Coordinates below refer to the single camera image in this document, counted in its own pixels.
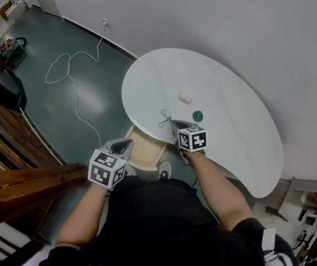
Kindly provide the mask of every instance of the string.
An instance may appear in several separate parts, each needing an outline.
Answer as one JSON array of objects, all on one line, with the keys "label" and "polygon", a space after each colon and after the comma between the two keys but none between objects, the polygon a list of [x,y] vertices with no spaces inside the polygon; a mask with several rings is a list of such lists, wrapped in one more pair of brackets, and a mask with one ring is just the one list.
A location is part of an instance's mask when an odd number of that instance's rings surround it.
[{"label": "string", "polygon": [[[60,55],[57,60],[55,60],[55,62],[50,66],[48,72],[47,72],[47,75],[45,76],[45,82],[47,84],[55,84],[55,83],[58,83],[58,82],[61,82],[62,80],[65,80],[67,77],[69,77],[72,82],[74,82],[74,85],[75,85],[75,96],[76,96],[76,109],[75,109],[75,112],[76,112],[76,116],[79,120],[81,120],[83,123],[86,123],[88,126],[90,126],[98,135],[98,139],[99,139],[99,146],[102,148],[102,142],[101,142],[101,136],[99,135],[98,131],[96,130],[95,127],[93,127],[92,125],[90,125],[88,122],[86,122],[85,120],[83,120],[79,114],[78,114],[78,106],[79,106],[79,99],[78,99],[78,93],[77,93],[77,84],[75,82],[75,80],[70,76],[70,69],[71,69],[71,60],[77,55],[77,54],[80,54],[80,53],[83,53],[83,54],[86,54],[87,56],[91,57],[94,61],[96,61],[97,63],[99,63],[99,50],[98,50],[98,46],[101,44],[102,42],[102,39],[103,37],[101,38],[101,40],[99,41],[99,43],[97,44],[97,59],[95,59],[93,56],[89,55],[88,53],[86,52],[76,52],[74,55],[70,56],[70,54],[68,53],[63,53],[62,55]],[[67,71],[67,75],[59,80],[56,80],[56,81],[52,81],[52,82],[49,82],[47,81],[47,78],[48,78],[48,75],[50,73],[50,71],[52,70],[53,66],[55,65],[55,63],[62,57],[62,56],[68,56],[68,71]]]},{"label": "string", "polygon": [[159,127],[163,127],[164,124],[165,124],[167,121],[171,120],[171,116],[167,116],[167,115],[166,115],[166,110],[165,110],[165,109],[162,109],[162,110],[161,110],[161,114],[162,114],[165,118],[167,118],[167,119],[164,120],[164,121],[162,121],[162,122],[160,122],[160,123],[158,124]]},{"label": "string", "polygon": [[196,183],[197,183],[197,180],[198,180],[198,177],[196,177],[196,180],[195,180],[195,182],[193,183],[193,185],[192,185],[192,187],[191,188],[194,188],[194,186],[196,185]]}]

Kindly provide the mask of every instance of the person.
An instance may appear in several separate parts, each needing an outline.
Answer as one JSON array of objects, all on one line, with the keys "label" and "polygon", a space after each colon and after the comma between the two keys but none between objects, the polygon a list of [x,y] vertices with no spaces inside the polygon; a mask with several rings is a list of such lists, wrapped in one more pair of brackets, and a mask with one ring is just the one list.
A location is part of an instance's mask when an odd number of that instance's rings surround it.
[{"label": "person", "polygon": [[[171,166],[164,162],[157,181],[127,175],[115,186],[98,236],[107,190],[92,183],[40,266],[265,265],[264,227],[253,218],[243,195],[203,153],[186,155],[218,221],[195,189],[170,178]],[[275,257],[271,263],[297,265],[289,244],[279,236],[267,256]]]}]

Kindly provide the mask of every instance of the hand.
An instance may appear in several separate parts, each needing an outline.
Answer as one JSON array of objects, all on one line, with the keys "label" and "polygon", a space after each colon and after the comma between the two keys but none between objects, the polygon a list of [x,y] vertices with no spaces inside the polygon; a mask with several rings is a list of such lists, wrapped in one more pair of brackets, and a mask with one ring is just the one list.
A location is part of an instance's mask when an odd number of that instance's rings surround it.
[{"label": "hand", "polygon": [[96,193],[107,193],[108,188],[106,188],[105,186],[99,185],[97,183],[92,182],[92,184],[90,185],[90,188],[93,189]]},{"label": "hand", "polygon": [[202,152],[188,152],[183,151],[183,153],[187,156],[187,158],[192,162],[194,160],[197,160],[199,158],[205,157],[205,154]]}]

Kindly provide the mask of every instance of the green floor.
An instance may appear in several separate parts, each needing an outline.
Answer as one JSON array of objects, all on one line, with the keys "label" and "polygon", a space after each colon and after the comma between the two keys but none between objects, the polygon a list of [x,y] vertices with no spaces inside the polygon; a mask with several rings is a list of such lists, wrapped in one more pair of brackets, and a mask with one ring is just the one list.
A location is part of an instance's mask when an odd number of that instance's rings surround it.
[{"label": "green floor", "polygon": [[[35,7],[16,21],[5,36],[16,37],[25,37],[28,41],[28,54],[14,70],[28,98],[27,114],[63,160],[87,164],[94,149],[99,147],[99,140],[95,131],[76,117],[73,82],[67,78],[49,85],[44,79],[51,64],[62,53],[72,55],[84,51],[96,57],[99,40]],[[100,64],[84,54],[77,55],[71,61],[70,75],[78,86],[78,113],[98,130],[104,144],[124,137],[131,126],[121,102],[121,84],[133,61],[104,43],[100,44],[99,53]],[[48,81],[61,79],[66,73],[67,59],[63,57],[53,67]],[[164,160],[171,163],[174,178],[194,183],[192,167],[183,163],[174,147],[167,148],[160,162]],[[152,180],[156,175],[141,172],[140,176]],[[238,181],[232,182],[253,204],[248,191]],[[56,241],[60,226],[84,192],[85,187],[76,188],[56,201],[42,228],[42,235],[48,241]],[[198,196],[206,204],[199,188]]]}]

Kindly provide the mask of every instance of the fiducial marker cube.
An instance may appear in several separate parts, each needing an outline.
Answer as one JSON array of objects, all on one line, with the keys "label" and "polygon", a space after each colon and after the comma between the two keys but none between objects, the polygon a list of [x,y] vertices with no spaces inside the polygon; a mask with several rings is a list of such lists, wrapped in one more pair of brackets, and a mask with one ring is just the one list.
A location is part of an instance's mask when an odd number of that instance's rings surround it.
[{"label": "fiducial marker cube", "polygon": [[206,149],[208,147],[207,130],[199,126],[178,130],[178,146],[189,152]]},{"label": "fiducial marker cube", "polygon": [[88,169],[88,180],[111,189],[124,178],[128,162],[95,150]]}]

